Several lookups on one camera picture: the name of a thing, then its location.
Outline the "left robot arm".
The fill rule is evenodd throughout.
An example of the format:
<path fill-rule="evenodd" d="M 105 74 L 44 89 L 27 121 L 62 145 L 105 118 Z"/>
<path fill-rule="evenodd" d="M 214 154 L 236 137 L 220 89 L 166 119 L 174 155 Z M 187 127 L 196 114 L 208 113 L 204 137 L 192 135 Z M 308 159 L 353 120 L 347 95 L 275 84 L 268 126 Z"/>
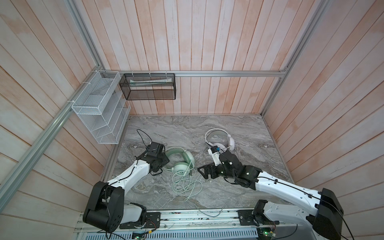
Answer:
<path fill-rule="evenodd" d="M 125 196 L 139 180 L 150 173 L 159 175 L 170 162 L 163 144 L 152 142 L 135 157 L 133 164 L 107 182 L 97 182 L 83 214 L 83 222 L 106 233 L 121 224 L 141 227 L 146 224 L 147 208 L 136 203 L 125 204 Z"/>

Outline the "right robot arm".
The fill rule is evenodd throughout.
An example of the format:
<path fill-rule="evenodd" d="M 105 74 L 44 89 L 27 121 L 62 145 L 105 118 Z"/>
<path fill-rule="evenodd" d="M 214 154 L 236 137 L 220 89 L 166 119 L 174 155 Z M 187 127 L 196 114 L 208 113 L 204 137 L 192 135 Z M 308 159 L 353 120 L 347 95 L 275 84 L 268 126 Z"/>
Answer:
<path fill-rule="evenodd" d="M 218 177 L 232 185 L 268 193 L 289 202 L 278 205 L 267 200 L 258 200 L 254 209 L 239 210 L 242 226 L 276 226 L 282 222 L 307 226 L 328 240 L 340 240 L 344 223 L 344 210 L 335 193 L 306 189 L 281 180 L 250 165 L 243 165 L 230 151 L 220 153 L 209 149 L 213 163 L 198 168 L 205 178 Z"/>

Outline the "green headphones with cable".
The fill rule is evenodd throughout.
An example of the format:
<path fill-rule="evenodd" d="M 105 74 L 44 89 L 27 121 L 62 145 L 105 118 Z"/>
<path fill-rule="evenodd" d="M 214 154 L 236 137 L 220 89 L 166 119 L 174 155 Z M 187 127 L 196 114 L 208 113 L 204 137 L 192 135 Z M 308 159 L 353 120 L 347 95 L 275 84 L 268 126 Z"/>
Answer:
<path fill-rule="evenodd" d="M 172 190 L 176 195 L 186 194 L 184 201 L 198 195 L 203 190 L 203 183 L 197 177 L 195 169 L 196 160 L 192 153 L 182 147 L 170 147 L 165 151 L 169 160 L 172 157 L 180 158 L 170 167 L 164 167 L 168 173 L 172 173 Z"/>

